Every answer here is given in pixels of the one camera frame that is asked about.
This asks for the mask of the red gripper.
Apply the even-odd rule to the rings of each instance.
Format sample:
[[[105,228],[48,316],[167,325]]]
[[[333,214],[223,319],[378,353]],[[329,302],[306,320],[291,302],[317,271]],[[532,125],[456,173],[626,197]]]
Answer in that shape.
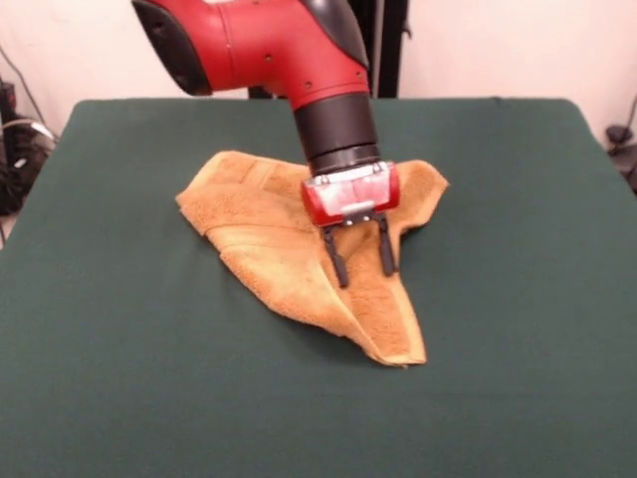
[[[341,288],[349,286],[346,265],[338,253],[334,231],[342,223],[382,213],[398,206],[400,180],[396,165],[378,161],[329,174],[311,177],[302,183],[302,200],[306,211],[317,227],[325,250]],[[379,232],[379,254],[386,277],[397,271],[389,223],[385,214],[376,216]]]

